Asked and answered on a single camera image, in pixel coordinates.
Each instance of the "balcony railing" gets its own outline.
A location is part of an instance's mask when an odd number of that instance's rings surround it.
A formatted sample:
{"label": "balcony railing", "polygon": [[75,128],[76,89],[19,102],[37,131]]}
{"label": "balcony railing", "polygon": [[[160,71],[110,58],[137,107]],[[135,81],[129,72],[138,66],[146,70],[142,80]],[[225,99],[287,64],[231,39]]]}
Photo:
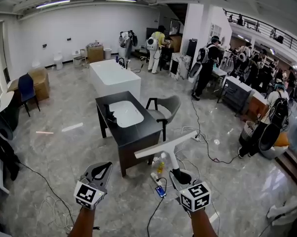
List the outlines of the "balcony railing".
{"label": "balcony railing", "polygon": [[267,24],[260,20],[247,17],[238,13],[224,10],[227,19],[230,23],[234,23],[248,29],[252,29],[258,33],[268,36],[271,39],[285,45],[295,53],[297,53],[297,40],[285,32]]}

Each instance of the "white sink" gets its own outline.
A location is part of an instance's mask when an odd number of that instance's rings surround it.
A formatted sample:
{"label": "white sink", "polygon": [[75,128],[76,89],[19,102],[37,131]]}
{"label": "white sink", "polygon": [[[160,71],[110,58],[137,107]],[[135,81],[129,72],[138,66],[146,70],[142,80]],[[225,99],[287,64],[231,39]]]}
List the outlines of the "white sink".
{"label": "white sink", "polygon": [[114,112],[117,124],[126,128],[144,120],[143,115],[130,101],[121,101],[109,105],[110,111]]}

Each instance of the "forearm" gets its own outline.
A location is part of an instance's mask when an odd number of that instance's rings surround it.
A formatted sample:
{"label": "forearm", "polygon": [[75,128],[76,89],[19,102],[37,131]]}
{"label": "forearm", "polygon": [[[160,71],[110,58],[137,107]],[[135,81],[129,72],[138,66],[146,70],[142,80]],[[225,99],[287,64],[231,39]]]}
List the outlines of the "forearm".
{"label": "forearm", "polygon": [[82,207],[69,237],[92,237],[95,210]]}
{"label": "forearm", "polygon": [[217,237],[204,210],[192,212],[191,223],[194,237]]}

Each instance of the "marble floor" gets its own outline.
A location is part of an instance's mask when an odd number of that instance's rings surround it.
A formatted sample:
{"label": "marble floor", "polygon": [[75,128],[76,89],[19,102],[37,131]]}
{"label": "marble floor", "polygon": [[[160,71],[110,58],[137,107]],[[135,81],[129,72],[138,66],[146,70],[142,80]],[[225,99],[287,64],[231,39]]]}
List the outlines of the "marble floor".
{"label": "marble floor", "polygon": [[[141,62],[132,59],[132,69]],[[145,106],[149,97],[167,97],[177,94],[182,105],[174,120],[167,125],[167,138],[180,135],[183,126],[197,127],[197,116],[190,101],[191,84],[175,81],[166,71],[157,75],[147,72],[147,65],[138,74],[142,78],[141,100]],[[79,213],[74,202],[75,182],[91,163],[113,162],[113,171],[107,185],[108,194],[96,209],[93,236],[144,237],[148,220],[159,197],[152,190],[152,168],[145,163],[127,169],[121,177],[118,153],[112,137],[101,136],[96,111],[95,90],[88,81],[87,68],[66,65],[60,71],[49,70],[50,98],[40,102],[41,112],[30,106],[31,117],[21,108],[19,125],[14,132],[12,146],[20,160],[47,178],[54,191]],[[212,158],[230,161],[237,155],[238,138],[243,122],[234,111],[205,91],[199,102],[194,102],[200,117],[201,130],[207,135]],[[83,126],[62,132],[65,127],[83,123]],[[53,132],[38,134],[36,131]],[[188,159],[200,170],[201,179],[212,190],[212,205],[206,208],[214,229],[221,237],[257,237],[268,225],[266,213],[273,205],[281,205],[296,194],[297,187],[274,161],[257,154],[253,158],[236,158],[231,164],[215,163],[207,156],[206,144],[193,140],[179,145],[180,159]],[[197,169],[184,160],[186,168]],[[166,169],[170,169],[166,160]],[[10,195],[5,196],[1,211],[7,227],[15,237],[65,236],[66,209],[57,202],[56,224],[53,223],[52,192],[45,181],[35,173],[22,168],[17,179],[5,183]],[[152,237],[190,237],[190,218],[174,200],[172,187],[150,224]],[[286,236],[288,226],[268,228],[263,237]]]}

